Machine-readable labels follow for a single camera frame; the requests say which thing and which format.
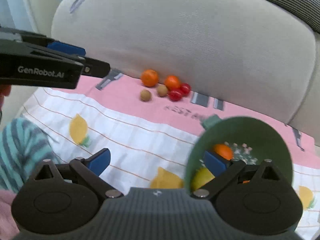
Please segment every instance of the blue pad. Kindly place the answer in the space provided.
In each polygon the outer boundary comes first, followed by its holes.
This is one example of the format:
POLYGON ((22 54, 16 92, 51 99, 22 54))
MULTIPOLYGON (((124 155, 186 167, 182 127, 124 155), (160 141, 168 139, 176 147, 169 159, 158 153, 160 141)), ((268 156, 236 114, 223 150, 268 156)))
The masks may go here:
POLYGON ((219 176, 222 174, 226 169, 227 165, 223 163, 223 161, 219 160, 215 157, 212 153, 206 151, 204 153, 204 165, 206 168, 215 176, 219 176))
POLYGON ((86 164, 87 168, 94 174, 99 176, 109 166, 111 160, 111 153, 109 149, 93 156, 93 159, 86 164))
POLYGON ((80 48, 77 46, 72 46, 70 44, 66 44, 63 42, 59 42, 59 41, 54 41, 53 43, 48 44, 47 46, 48 49, 53 49, 56 51, 60 51, 69 55, 79 55, 79 56, 85 56, 85 49, 84 48, 80 48))

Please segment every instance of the blue gripper pad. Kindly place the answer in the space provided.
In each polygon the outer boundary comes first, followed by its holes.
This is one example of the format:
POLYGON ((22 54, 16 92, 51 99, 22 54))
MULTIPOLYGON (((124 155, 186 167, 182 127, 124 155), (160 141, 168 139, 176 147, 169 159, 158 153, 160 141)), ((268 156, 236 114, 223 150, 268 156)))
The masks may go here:
POLYGON ((206 151, 204 153, 204 165, 215 176, 219 176, 229 166, 229 161, 222 158, 217 153, 211 153, 206 151))
POLYGON ((111 161, 111 153, 109 149, 102 149, 85 161, 85 166, 97 176, 109 166, 111 161))
POLYGON ((54 41, 47 46, 48 49, 53 49, 56 51, 60 51, 69 55, 79 55, 79 56, 85 56, 85 49, 77 46, 73 46, 70 44, 66 44, 59 41, 54 41))

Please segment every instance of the lemon print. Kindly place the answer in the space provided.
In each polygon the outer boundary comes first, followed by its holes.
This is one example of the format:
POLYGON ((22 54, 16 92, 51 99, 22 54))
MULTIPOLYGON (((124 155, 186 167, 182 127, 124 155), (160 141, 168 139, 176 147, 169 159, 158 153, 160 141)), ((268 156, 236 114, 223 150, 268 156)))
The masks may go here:
POLYGON ((191 181, 191 191, 194 192, 214 178, 214 175, 206 167, 200 168, 191 181))
POLYGON ((302 202, 303 210, 314 207, 315 199, 313 197, 313 192, 309 188, 299 186, 299 197, 302 202))
POLYGON ((70 122, 69 133, 73 141, 77 145, 88 145, 89 138, 87 137, 88 124, 79 114, 77 114, 70 122))
POLYGON ((183 180, 176 174, 159 167, 150 188, 183 188, 183 180))

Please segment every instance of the bowl handle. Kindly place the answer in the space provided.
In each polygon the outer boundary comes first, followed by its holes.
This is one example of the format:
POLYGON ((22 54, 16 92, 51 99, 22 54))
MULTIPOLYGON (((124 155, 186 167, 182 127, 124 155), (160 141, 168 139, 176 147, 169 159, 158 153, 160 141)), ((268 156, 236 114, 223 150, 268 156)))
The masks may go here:
POLYGON ((215 114, 203 120, 201 125, 205 130, 208 130, 210 127, 214 126, 219 121, 221 121, 221 119, 215 114))

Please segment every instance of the teal striped clothing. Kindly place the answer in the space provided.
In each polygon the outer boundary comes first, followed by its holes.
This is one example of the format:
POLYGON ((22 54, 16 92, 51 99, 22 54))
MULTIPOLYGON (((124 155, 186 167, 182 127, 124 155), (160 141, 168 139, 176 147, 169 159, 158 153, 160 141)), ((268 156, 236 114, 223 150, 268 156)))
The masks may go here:
POLYGON ((47 135, 24 118, 12 120, 0 134, 0 188, 17 193, 44 159, 59 163, 47 135))

